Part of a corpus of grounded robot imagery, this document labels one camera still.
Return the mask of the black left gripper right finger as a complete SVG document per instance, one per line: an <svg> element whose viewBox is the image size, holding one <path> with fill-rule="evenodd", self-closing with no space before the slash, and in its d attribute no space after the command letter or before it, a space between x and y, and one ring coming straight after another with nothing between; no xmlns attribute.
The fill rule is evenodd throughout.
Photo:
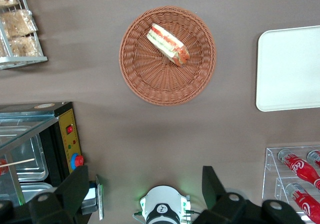
<svg viewBox="0 0 320 224"><path fill-rule="evenodd" d="M202 168L201 184L206 210L194 220L195 224L260 223L260 207L240 194L227 192L213 167Z"/></svg>

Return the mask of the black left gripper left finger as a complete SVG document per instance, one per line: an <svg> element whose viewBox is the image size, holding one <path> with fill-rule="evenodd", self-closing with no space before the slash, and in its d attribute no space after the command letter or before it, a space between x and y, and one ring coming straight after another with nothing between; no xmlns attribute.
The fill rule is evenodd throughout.
<svg viewBox="0 0 320 224"><path fill-rule="evenodd" d="M88 191L88 167L77 167L53 192L39 193L28 203L32 223L72 224Z"/></svg>

